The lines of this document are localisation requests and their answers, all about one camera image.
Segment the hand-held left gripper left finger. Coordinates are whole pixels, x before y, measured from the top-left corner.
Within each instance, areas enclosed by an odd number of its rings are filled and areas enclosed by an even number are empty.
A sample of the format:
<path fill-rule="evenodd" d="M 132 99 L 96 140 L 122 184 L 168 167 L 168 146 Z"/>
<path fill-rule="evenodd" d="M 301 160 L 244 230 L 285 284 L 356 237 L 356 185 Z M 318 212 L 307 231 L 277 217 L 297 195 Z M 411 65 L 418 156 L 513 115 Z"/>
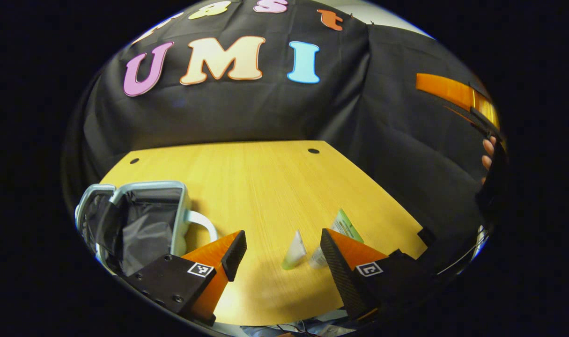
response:
<path fill-rule="evenodd" d="M 212 326 L 246 250 L 245 232 L 239 230 L 183 256 L 162 255 L 125 281 L 170 312 Z"/>

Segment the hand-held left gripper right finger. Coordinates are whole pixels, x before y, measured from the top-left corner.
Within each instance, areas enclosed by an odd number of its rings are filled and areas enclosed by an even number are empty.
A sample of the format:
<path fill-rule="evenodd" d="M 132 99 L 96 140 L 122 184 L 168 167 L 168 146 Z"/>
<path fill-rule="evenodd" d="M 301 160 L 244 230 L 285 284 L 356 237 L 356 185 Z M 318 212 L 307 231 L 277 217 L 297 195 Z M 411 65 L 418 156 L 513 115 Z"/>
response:
<path fill-rule="evenodd" d="M 436 277 L 399 249 L 387 255 L 329 228 L 320 247 L 352 320 L 400 315 L 436 290 Z"/>

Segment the white green skin care tube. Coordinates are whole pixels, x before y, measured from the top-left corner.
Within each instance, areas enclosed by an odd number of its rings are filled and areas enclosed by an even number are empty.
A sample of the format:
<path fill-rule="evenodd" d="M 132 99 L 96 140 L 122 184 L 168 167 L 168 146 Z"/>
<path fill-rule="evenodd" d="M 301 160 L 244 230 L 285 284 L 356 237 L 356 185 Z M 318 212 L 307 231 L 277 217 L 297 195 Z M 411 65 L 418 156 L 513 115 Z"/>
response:
<path fill-rule="evenodd" d="M 281 263 L 282 269 L 291 270 L 297 267 L 306 254 L 307 250 L 301 236 L 301 231 L 297 230 Z"/>

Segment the green label skin care tube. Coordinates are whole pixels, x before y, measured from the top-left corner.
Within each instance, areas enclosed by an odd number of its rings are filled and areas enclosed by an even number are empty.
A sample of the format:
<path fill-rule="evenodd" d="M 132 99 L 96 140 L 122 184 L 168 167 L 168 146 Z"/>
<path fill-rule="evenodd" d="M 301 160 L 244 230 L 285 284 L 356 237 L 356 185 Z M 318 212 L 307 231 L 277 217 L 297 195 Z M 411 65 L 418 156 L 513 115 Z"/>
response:
<path fill-rule="evenodd" d="M 331 224 L 331 230 L 364 243 L 363 238 L 357 232 L 355 226 L 353 226 L 351 220 L 348 218 L 343 209 L 338 210 L 338 213 L 336 214 L 335 219 Z M 321 269 L 327 265 L 325 255 L 320 247 L 320 244 L 318 244 L 317 248 L 310 257 L 309 265 L 314 269 Z"/>

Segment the blue cloth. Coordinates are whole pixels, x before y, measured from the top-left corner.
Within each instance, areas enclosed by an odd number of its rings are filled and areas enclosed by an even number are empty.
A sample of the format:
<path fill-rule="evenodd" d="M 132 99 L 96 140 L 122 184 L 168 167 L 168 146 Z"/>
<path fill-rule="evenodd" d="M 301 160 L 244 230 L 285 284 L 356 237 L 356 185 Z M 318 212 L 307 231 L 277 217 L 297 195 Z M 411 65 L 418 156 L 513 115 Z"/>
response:
<path fill-rule="evenodd" d="M 289 324 L 240 326 L 247 337 L 340 337 L 355 329 L 346 328 L 341 320 L 307 319 Z"/>

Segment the black backdrop cloth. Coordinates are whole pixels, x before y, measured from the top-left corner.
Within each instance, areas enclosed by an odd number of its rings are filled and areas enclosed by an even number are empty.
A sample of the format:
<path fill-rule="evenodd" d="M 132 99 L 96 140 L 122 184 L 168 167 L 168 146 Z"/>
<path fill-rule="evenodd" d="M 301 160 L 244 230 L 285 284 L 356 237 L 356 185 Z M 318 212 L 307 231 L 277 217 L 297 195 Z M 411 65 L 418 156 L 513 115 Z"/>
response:
<path fill-rule="evenodd" d="M 417 90 L 417 73 L 470 85 L 489 98 L 475 74 L 421 32 L 344 19 L 335 32 L 318 17 L 318 2 L 292 0 L 282 13 L 234 0 L 224 13 L 191 19 L 190 6 L 124 45 L 94 75 L 67 128 L 61 159 L 69 211 L 77 197 L 130 151 L 218 142 L 322 140 L 430 229 L 441 253 L 490 234 L 475 196 L 486 175 L 479 159 L 488 136 Z M 263 37 L 262 77 L 179 82 L 189 46 L 216 38 L 231 46 Z"/>

